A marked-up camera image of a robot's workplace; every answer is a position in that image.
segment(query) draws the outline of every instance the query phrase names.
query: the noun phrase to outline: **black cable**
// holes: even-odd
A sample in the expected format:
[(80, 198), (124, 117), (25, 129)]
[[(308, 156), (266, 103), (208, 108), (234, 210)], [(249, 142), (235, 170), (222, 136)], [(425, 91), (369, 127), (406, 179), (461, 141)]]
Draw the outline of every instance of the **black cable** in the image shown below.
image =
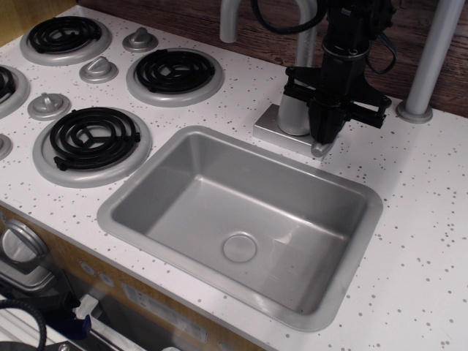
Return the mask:
[(260, 24), (263, 27), (265, 27), (267, 30), (272, 31), (273, 33), (276, 33), (276, 34), (297, 34), (297, 33), (301, 33), (302, 31), (307, 31), (310, 28), (313, 28), (317, 24), (322, 22), (328, 9), (327, 0), (318, 0), (317, 1), (317, 13), (315, 14), (314, 18), (312, 18), (311, 20), (305, 23), (299, 24), (298, 26), (293, 26), (293, 27), (275, 27), (269, 24), (263, 18), (260, 12), (260, 8), (258, 7), (258, 0), (250, 0), (250, 4), (252, 6), (252, 11), (254, 12), (255, 17), (260, 22)]
[(396, 48), (395, 48), (395, 45), (391, 42), (391, 40), (387, 37), (387, 35), (385, 33), (383, 33), (383, 32), (380, 33), (378, 35), (378, 38), (383, 43), (383, 45), (385, 45), (385, 47), (392, 53), (392, 55), (393, 55), (392, 62), (385, 69), (376, 69), (372, 65), (371, 60), (369, 58), (369, 53), (371, 52), (369, 50), (369, 52), (366, 55), (366, 63), (369, 66), (369, 68), (372, 70), (373, 73), (376, 73), (378, 75), (384, 75), (385, 73), (389, 73), (393, 69), (393, 66), (395, 66), (395, 64), (396, 64)]
[(39, 346), (36, 350), (44, 351), (47, 331), (45, 329), (44, 317), (38, 309), (29, 303), (20, 300), (1, 300), (0, 309), (22, 309), (23, 311), (28, 312), (36, 320), (37, 326), (39, 327)]

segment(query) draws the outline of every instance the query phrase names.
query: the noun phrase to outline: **sink drain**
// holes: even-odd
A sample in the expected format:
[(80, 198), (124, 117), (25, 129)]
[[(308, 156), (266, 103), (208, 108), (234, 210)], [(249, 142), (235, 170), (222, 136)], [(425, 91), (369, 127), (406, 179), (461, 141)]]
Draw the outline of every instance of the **sink drain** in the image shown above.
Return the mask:
[(243, 263), (254, 258), (257, 253), (257, 245), (246, 234), (235, 234), (225, 241), (222, 250), (229, 260)]

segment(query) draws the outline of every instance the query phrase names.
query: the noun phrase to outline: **wood panel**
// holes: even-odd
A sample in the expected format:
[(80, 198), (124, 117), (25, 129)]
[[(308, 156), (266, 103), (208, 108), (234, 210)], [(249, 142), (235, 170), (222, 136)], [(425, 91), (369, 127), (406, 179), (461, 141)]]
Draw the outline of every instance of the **wood panel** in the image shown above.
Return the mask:
[(0, 46), (74, 5), (75, 0), (0, 0)]
[[(133, 20), (146, 26), (169, 31), (228, 50), (283, 66), (295, 57), (295, 36), (279, 36), (263, 29), (255, 20), (249, 1), (241, 3), (239, 37), (233, 44), (219, 40), (220, 0), (78, 0), (80, 5)], [(437, 0), (393, 0), (397, 13), (393, 27), (386, 33), (397, 47), (399, 61), (392, 72), (377, 76), (367, 73), (369, 82), (392, 97), (407, 98), (429, 32)], [(261, 0), (267, 20), (288, 26), (298, 21), (294, 0)], [(315, 65), (320, 65), (321, 39), (326, 22), (318, 28)], [(384, 67), (390, 54), (376, 43), (371, 57), (375, 66)], [(468, 4), (464, 5), (448, 57), (434, 89), (431, 106), (468, 117)]]
[[(99, 290), (101, 293), (109, 295), (123, 305), (140, 313), (149, 320), (160, 325), (165, 330), (171, 332), (173, 335), (183, 339), (200, 351), (214, 351), (220, 350), (219, 343), (230, 345), (234, 350), (248, 350), (248, 351), (263, 351), (263, 348), (251, 343), (238, 334), (226, 329), (225, 327), (215, 323), (214, 321), (204, 317), (196, 311), (186, 307), (182, 303), (166, 296), (162, 292), (154, 289), (153, 287), (141, 282), (140, 280), (130, 276), (127, 273), (117, 269), (113, 265), (104, 262), (98, 257), (83, 251), (68, 241), (59, 238), (57, 235), (50, 233), (39, 225), (24, 219), (22, 216), (12, 212), (11, 210), (0, 205), (0, 217), (2, 220), (17, 219), (20, 222), (30, 227), (48, 246), (50, 251), (51, 260), (55, 265), (60, 266), (61, 269), (77, 277), (79, 280), (89, 284), (94, 289)], [(3, 221), (0, 220), (0, 233), (5, 231)], [(91, 276), (86, 273), (81, 267), (80, 263), (85, 262), (96, 271), (96, 275)], [(110, 287), (105, 284), (98, 276), (99, 272), (105, 273), (114, 282), (115, 286)], [(149, 312), (143, 307), (133, 303), (128, 299), (124, 292), (124, 288), (120, 283), (125, 283), (143, 294), (159, 301), (166, 305), (169, 309), (181, 314), (188, 320), (199, 325), (204, 330), (208, 331), (208, 336), (205, 342), (193, 337), (190, 333), (182, 330), (167, 320), (164, 320), (155, 314)]]

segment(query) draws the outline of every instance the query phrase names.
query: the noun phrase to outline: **gray sink basin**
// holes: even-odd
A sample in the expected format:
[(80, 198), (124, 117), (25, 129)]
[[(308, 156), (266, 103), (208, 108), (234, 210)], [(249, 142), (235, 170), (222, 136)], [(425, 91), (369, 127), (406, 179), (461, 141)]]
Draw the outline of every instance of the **gray sink basin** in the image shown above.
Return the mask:
[(331, 323), (382, 201), (367, 186), (205, 127), (178, 131), (100, 227), (292, 328)]

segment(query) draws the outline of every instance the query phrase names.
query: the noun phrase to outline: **black coil burner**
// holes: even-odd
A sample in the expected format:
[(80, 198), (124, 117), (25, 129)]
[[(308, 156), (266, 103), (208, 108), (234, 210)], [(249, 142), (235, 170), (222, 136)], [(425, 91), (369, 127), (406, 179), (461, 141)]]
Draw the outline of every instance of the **black coil burner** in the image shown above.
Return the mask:
[(15, 81), (9, 69), (0, 66), (0, 99), (15, 92)]
[(157, 50), (144, 56), (136, 68), (137, 78), (151, 93), (180, 94), (208, 83), (215, 73), (210, 61), (183, 50)]
[(101, 28), (94, 21), (68, 16), (38, 24), (29, 32), (28, 40), (38, 53), (63, 53), (98, 40), (101, 34)]
[(50, 144), (60, 156), (53, 160), (60, 170), (93, 170), (111, 165), (128, 156), (138, 142), (140, 133), (133, 120), (106, 107), (74, 110), (50, 131)]

